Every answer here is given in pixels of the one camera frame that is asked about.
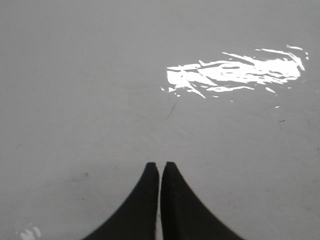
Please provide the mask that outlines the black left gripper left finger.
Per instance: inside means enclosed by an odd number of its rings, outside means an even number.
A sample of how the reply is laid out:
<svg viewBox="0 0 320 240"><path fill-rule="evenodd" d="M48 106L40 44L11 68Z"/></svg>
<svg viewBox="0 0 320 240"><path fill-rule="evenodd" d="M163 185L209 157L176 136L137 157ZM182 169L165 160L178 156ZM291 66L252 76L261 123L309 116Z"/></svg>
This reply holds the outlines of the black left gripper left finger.
<svg viewBox="0 0 320 240"><path fill-rule="evenodd" d="M154 162L143 173L121 206L86 240L154 240L159 194L159 171Z"/></svg>

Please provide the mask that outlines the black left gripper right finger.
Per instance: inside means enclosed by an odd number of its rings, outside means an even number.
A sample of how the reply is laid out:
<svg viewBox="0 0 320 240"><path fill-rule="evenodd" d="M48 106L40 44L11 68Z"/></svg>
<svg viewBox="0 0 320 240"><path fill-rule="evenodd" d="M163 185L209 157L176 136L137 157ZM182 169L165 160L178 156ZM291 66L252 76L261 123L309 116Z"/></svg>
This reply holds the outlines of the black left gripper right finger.
<svg viewBox="0 0 320 240"><path fill-rule="evenodd" d="M174 162L162 174L160 215L164 240L241 240L195 195Z"/></svg>

